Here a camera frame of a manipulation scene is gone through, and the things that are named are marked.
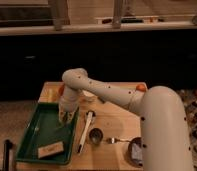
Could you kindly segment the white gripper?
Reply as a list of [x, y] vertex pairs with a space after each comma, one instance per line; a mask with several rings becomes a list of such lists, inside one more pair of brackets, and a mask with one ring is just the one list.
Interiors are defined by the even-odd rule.
[[[62, 96], [59, 100], [59, 122], [64, 124], [65, 112], [74, 112], [79, 106], [80, 91], [65, 87]], [[71, 123], [74, 117], [74, 113], [67, 114], [67, 124]]]

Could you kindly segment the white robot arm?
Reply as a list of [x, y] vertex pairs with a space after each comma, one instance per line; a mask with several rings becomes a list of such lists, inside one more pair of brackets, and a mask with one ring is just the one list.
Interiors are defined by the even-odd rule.
[[62, 75], [60, 110], [73, 112], [79, 92], [88, 91], [140, 117], [144, 171], [194, 171], [189, 129], [179, 95], [166, 86], [144, 92], [93, 80], [83, 68]]

